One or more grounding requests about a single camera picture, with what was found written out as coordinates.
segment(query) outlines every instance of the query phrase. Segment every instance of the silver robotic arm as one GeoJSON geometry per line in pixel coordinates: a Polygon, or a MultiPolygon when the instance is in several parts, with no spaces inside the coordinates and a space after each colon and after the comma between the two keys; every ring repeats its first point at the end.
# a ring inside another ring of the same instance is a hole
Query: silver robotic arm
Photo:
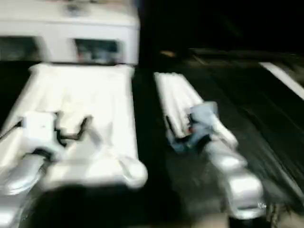
{"type": "Polygon", "coordinates": [[[178,153],[195,149],[207,154],[230,216],[254,219],[265,215],[261,181],[247,169],[247,161],[237,152],[236,145],[215,133],[215,121],[219,121],[216,117],[216,103],[204,102],[192,107],[189,120],[191,134],[186,142],[179,142],[173,130],[168,129],[167,137],[172,148],[178,153]]]}
{"type": "Polygon", "coordinates": [[[51,163],[61,159],[64,139],[79,140],[89,118],[85,118],[76,135],[62,136],[56,128],[58,114],[32,112],[20,124],[23,127],[27,152],[17,165],[4,173],[0,182],[0,228],[20,227],[37,197],[39,181],[51,163]]]}

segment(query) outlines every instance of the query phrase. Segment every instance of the dark background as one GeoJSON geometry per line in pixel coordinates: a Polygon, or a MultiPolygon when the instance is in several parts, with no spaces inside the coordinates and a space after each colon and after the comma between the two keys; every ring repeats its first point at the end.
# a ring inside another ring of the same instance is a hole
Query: dark background
{"type": "Polygon", "coordinates": [[[143,0],[140,62],[160,50],[267,50],[302,54],[303,14],[292,1],[143,0]]]}

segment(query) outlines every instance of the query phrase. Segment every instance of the white stripe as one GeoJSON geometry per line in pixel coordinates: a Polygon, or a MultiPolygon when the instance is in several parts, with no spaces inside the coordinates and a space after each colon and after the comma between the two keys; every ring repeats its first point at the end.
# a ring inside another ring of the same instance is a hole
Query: white stripe
{"type": "Polygon", "coordinates": [[[260,63],[260,65],[270,71],[277,79],[304,100],[304,88],[294,81],[283,69],[272,63],[260,63]]]}

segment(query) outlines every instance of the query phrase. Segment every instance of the white fabric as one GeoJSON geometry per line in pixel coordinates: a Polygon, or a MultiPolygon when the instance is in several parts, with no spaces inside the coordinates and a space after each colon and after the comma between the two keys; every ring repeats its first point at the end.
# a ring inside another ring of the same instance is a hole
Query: white fabric
{"type": "MultiPolygon", "coordinates": [[[[45,178],[51,183],[101,183],[123,179],[116,158],[137,158],[131,77],[129,66],[65,66],[39,64],[9,115],[6,131],[26,111],[62,111],[60,127],[75,133],[86,115],[93,116],[93,128],[102,138],[95,147],[86,135],[66,150],[65,159],[51,167],[45,178]]],[[[0,170],[11,167],[24,153],[22,130],[18,129],[0,143],[0,170]]],[[[145,167],[140,163],[142,179],[145,167]]]]}

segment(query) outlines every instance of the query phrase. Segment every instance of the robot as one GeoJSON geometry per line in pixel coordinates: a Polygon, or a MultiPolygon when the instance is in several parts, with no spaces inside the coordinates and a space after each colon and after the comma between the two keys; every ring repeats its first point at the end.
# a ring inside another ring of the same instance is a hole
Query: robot
{"type": "Polygon", "coordinates": [[[0,227],[18,227],[26,218],[34,198],[39,191],[39,183],[48,168],[64,157],[66,140],[80,141],[92,117],[85,117],[79,132],[63,135],[57,128],[60,113],[30,112],[6,132],[4,139],[17,127],[23,128],[26,153],[17,165],[2,176],[0,186],[0,227]]]}
{"type": "Polygon", "coordinates": [[[155,79],[173,150],[207,155],[230,217],[247,220],[265,216],[262,182],[237,152],[238,142],[219,120],[216,102],[203,101],[182,75],[156,73],[155,79]]]}

